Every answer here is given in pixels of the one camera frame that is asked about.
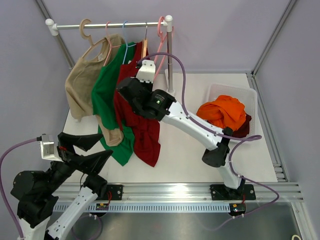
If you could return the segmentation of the wooden hanger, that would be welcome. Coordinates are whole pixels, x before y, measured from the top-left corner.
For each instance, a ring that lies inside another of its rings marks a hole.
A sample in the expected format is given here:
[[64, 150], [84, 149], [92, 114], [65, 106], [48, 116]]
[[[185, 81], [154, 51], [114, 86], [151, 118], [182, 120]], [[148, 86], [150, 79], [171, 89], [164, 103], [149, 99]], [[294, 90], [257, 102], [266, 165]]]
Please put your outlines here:
[[147, 34], [148, 34], [148, 23], [146, 22], [145, 23], [145, 35], [144, 35], [144, 39], [142, 40], [141, 58], [144, 58], [147, 55], [147, 48], [148, 48]]

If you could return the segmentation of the orange t shirt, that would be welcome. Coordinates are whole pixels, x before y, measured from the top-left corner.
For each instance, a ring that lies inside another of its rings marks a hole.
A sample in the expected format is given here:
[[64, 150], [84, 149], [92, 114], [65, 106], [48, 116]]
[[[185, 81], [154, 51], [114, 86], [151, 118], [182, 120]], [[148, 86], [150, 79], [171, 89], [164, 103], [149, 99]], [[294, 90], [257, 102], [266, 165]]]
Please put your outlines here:
[[229, 127], [233, 131], [238, 130], [246, 121], [245, 105], [228, 95], [220, 95], [216, 100], [204, 103], [196, 115], [216, 127]]

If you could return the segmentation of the wide pink hanger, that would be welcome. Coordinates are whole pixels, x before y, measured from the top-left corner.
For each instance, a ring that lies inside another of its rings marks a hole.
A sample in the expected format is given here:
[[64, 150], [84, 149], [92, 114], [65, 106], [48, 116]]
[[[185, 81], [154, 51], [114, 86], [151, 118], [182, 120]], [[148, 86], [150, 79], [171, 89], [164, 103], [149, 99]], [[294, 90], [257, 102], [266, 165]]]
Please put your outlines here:
[[[159, 42], [159, 46], [158, 46], [158, 49], [157, 49], [157, 53], [159, 53], [161, 50], [163, 50], [163, 46], [164, 46], [164, 43], [166, 40], [168, 40], [168, 32], [166, 32], [166, 34], [164, 35], [163, 31], [162, 31], [162, 23], [163, 23], [163, 26], [164, 27], [171, 27], [171, 30], [173, 31], [174, 30], [174, 27], [173, 27], [173, 17], [171, 15], [166, 15], [166, 16], [160, 16], [160, 18], [158, 19], [158, 23], [157, 23], [157, 36], [159, 37], [160, 39], [160, 42]], [[157, 63], [158, 61], [158, 57], [159, 55], [156, 55], [154, 57], [154, 64]], [[158, 76], [163, 64], [164, 64], [164, 61], [165, 61], [165, 58], [166, 56], [163, 55], [160, 63], [159, 63], [159, 66], [158, 66], [158, 69], [156, 70], [155, 72], [155, 76], [154, 76], [154, 79]]]

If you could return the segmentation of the maroon t shirt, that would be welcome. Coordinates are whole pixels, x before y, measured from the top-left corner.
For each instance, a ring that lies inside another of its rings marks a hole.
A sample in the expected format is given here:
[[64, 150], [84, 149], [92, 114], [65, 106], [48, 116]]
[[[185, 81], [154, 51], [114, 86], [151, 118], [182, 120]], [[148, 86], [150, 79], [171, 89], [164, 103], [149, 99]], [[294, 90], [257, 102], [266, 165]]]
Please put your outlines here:
[[245, 116], [245, 122], [242, 124], [242, 126], [233, 132], [232, 136], [235, 138], [245, 138], [250, 133], [250, 121], [252, 120], [252, 117], [248, 114]]

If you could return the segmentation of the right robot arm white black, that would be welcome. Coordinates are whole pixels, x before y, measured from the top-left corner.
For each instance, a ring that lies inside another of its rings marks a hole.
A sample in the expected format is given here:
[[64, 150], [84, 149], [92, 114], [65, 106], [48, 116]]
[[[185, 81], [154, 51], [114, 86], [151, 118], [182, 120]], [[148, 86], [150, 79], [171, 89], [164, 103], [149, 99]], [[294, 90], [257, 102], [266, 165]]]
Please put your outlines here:
[[200, 142], [205, 147], [202, 161], [218, 169], [230, 198], [237, 199], [244, 193], [245, 180], [226, 163], [230, 153], [230, 128], [222, 129], [209, 124], [185, 110], [169, 93], [161, 89], [152, 91], [137, 78], [125, 78], [117, 85], [116, 91], [138, 116], [174, 126]]

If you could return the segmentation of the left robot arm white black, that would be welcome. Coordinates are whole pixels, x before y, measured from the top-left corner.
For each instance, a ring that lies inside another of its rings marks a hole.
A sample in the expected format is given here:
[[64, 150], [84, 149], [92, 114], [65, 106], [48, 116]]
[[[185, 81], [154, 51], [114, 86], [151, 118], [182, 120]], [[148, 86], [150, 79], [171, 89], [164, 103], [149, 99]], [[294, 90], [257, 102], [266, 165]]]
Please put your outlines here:
[[[26, 170], [14, 178], [10, 193], [18, 200], [17, 216], [23, 240], [64, 240], [90, 204], [110, 196], [108, 182], [99, 173], [113, 151], [80, 155], [75, 150], [90, 150], [103, 138], [103, 134], [71, 135], [61, 132], [57, 138], [57, 143], [50, 141], [46, 134], [37, 138], [41, 157], [51, 161], [48, 170]], [[83, 186], [59, 219], [47, 226], [59, 199], [54, 192], [75, 171], [87, 176]]]

